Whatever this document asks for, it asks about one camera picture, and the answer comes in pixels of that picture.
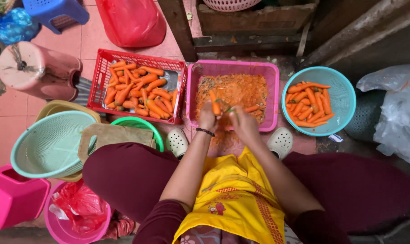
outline light blue plastic colander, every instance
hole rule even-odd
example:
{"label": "light blue plastic colander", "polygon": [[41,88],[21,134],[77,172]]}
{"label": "light blue plastic colander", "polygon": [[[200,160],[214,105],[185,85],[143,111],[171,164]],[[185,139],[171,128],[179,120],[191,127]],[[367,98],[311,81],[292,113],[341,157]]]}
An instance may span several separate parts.
{"label": "light blue plastic colander", "polygon": [[342,130],[351,120],[356,109],[356,93],[349,80],[338,71],[327,67],[311,67],[297,72],[291,77],[282,92],[281,104],[285,106],[285,94],[288,87],[302,81],[310,81],[322,85],[331,86],[327,89],[330,94],[330,105],[333,118],[325,125],[315,128],[298,127],[289,118],[286,109],[282,109],[285,118],[298,131],[310,136],[329,136]]}
{"label": "light blue plastic colander", "polygon": [[[11,153],[12,167],[29,178],[60,178],[83,169],[77,156],[81,132],[96,120],[81,111],[47,116],[29,127],[16,141]],[[89,150],[96,137],[91,139]]]}

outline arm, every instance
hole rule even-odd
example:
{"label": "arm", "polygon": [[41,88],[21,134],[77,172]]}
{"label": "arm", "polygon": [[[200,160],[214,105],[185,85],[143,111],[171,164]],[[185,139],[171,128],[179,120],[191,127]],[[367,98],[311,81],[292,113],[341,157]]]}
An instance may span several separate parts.
{"label": "arm", "polygon": [[244,112],[241,107],[236,108],[236,113],[230,114],[234,130],[264,169],[289,222],[294,222],[301,213],[324,210],[310,191],[261,140],[256,119]]}
{"label": "arm", "polygon": [[[214,131],[215,120],[211,103],[204,104],[200,112],[199,127]],[[180,202],[187,212],[191,211],[198,193],[203,164],[208,154],[210,142],[211,136],[207,133],[202,131],[196,133],[186,154],[164,188],[160,201],[175,200]]]}

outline wooden cutting board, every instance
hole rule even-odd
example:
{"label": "wooden cutting board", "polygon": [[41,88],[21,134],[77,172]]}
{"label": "wooden cutting board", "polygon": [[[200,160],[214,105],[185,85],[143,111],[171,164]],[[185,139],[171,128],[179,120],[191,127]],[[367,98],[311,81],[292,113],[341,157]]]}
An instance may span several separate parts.
{"label": "wooden cutting board", "polygon": [[137,142],[155,148],[155,140],[152,139],[154,132],[148,129],[139,129],[128,126],[107,125],[94,123],[84,129],[78,147],[78,158],[85,163],[89,158],[88,148],[90,138],[97,136],[95,150],[108,145],[123,142]]}

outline black bracelet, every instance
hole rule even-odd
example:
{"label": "black bracelet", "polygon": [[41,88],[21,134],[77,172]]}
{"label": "black bracelet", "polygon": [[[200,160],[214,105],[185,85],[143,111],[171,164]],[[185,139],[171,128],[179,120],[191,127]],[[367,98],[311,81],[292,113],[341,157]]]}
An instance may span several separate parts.
{"label": "black bracelet", "polygon": [[211,131],[206,130],[206,129],[196,128],[196,131],[203,131],[203,132],[207,133],[210,136],[213,136],[213,137],[215,136],[214,133],[212,133]]}

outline person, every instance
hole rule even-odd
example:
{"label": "person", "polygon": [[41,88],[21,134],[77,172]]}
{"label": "person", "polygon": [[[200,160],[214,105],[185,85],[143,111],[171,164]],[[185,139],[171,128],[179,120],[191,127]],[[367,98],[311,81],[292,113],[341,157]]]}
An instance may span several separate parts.
{"label": "person", "polygon": [[166,152],[106,145],[84,165],[84,182],[141,224],[133,244],[283,244],[284,221],[303,243],[348,244],[348,232],[410,208],[410,178],[381,161],[287,155],[288,129],[277,129],[265,144],[240,106],[230,119],[246,146],[238,158],[207,157],[217,119],[206,103],[189,146],[180,129],[168,134]]}

